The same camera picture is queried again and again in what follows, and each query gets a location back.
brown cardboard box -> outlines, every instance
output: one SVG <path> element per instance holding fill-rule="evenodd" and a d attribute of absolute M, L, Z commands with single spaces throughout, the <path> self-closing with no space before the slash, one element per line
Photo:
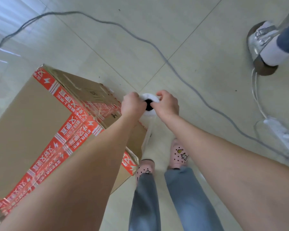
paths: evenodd
<path fill-rule="evenodd" d="M 73 152 L 77 154 L 86 139 L 114 123 L 119 110 L 120 103 L 102 84 L 40 67 L 0 118 L 2 202 L 12 208 Z M 139 159 L 145 135 L 138 123 L 127 144 Z M 112 191 L 131 176 L 135 161 L 124 153 Z"/>

person's right hand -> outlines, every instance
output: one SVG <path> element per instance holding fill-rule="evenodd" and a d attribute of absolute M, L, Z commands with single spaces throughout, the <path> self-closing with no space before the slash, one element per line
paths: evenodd
<path fill-rule="evenodd" d="M 157 96 L 160 96 L 159 103 L 152 102 L 150 105 L 159 118 L 165 122 L 166 119 L 173 115 L 179 115 L 179 104 L 178 99 L 171 95 L 166 90 L 161 90 L 156 93 Z"/>

brown shoe sole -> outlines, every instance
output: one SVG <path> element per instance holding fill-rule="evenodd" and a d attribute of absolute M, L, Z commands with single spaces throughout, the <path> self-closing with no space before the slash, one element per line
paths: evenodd
<path fill-rule="evenodd" d="M 256 25 L 254 25 L 250 31 L 248 32 L 247 35 L 247 46 L 248 46 L 248 38 L 249 36 L 251 36 L 252 34 L 255 33 L 255 31 L 262 26 L 264 22 L 258 23 Z M 262 76 L 267 76 L 267 75 L 272 75 L 273 73 L 275 73 L 275 71 L 278 69 L 278 66 L 269 66 L 267 64 L 265 64 L 265 62 L 262 60 L 261 56 L 258 55 L 257 58 L 253 61 L 253 66 L 255 67 L 255 71 Z"/>

pink crocs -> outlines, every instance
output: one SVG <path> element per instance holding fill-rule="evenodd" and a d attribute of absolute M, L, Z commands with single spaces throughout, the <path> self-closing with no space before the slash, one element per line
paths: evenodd
<path fill-rule="evenodd" d="M 143 159 L 140 161 L 136 172 L 136 183 L 138 182 L 139 177 L 143 174 L 154 174 L 155 172 L 155 163 L 151 159 Z"/>
<path fill-rule="evenodd" d="M 184 150 L 182 144 L 177 140 L 174 139 L 171 143 L 170 148 L 170 168 L 180 168 L 182 165 L 187 164 L 188 160 L 188 152 Z"/>

gray cable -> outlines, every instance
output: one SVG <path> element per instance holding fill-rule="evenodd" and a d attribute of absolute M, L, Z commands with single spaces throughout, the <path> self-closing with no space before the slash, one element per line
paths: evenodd
<path fill-rule="evenodd" d="M 253 141 L 256 141 L 257 143 L 261 144 L 262 146 L 266 147 L 267 149 L 275 152 L 276 154 L 278 155 L 282 155 L 284 156 L 285 158 L 289 158 L 288 156 L 284 155 L 281 151 L 278 151 L 276 149 L 274 149 L 273 147 L 263 143 L 261 140 L 258 140 L 252 136 L 249 136 L 247 134 L 245 134 L 244 132 L 242 132 L 238 126 L 235 124 L 235 122 L 229 117 L 227 116 L 226 114 L 224 114 L 222 111 L 219 111 L 218 109 L 215 109 L 213 108 L 212 106 L 210 106 L 206 100 L 203 98 L 203 96 L 192 86 L 190 85 L 189 83 L 187 83 L 178 73 L 177 71 L 174 69 L 174 67 L 170 64 L 170 62 L 168 62 L 167 58 L 162 54 L 162 52 L 158 49 L 158 47 L 153 44 L 152 42 L 148 41 L 148 40 L 145 40 L 143 38 L 140 38 L 138 36 L 136 36 L 135 34 L 131 33 L 128 29 L 126 29 L 124 26 L 122 26 L 121 24 L 119 23 L 115 23 L 115 22 L 111 22 L 111 21 L 102 21 L 102 20 L 99 20 L 99 19 L 96 19 L 86 13 L 83 13 L 81 11 L 66 11 L 66 12 L 47 12 L 47 13 L 44 13 L 44 14 L 41 14 L 41 15 L 38 15 L 37 17 L 34 17 L 30 20 L 28 20 L 27 22 L 25 22 L 16 32 L 10 34 L 10 35 L 7 35 L 6 37 L 4 37 L 1 42 L 0 42 L 0 48 L 3 46 L 3 44 L 8 41 L 9 39 L 11 39 L 12 37 L 14 37 L 15 35 L 17 35 L 19 32 L 21 32 L 22 30 L 24 30 L 27 26 L 31 25 L 32 23 L 34 23 L 35 21 L 39 20 L 40 18 L 44 17 L 44 16 L 47 16 L 47 15 L 70 15 L 70 14 L 82 14 L 82 15 L 85 15 L 86 17 L 90 18 L 90 19 L 93 19 L 94 21 L 96 22 L 99 22 L 99 23 L 106 23 L 106 24 L 112 24 L 112 25 L 116 25 L 120 28 L 122 28 L 124 31 L 126 31 L 128 34 L 130 34 L 132 37 L 140 40 L 140 41 L 143 41 L 143 42 L 146 42 L 148 44 L 150 44 L 151 46 L 153 46 L 157 51 L 158 53 L 161 55 L 161 57 L 163 58 L 163 60 L 165 61 L 165 63 L 171 68 L 171 70 L 173 71 L 173 73 L 186 85 L 188 86 L 190 89 L 192 89 L 197 95 L 198 97 L 202 100 L 202 102 L 211 110 L 213 110 L 214 112 L 217 112 L 218 114 L 222 115 L 224 118 L 226 118 L 233 126 L 234 128 L 244 137 L 250 139 L 250 140 L 253 140 Z"/>

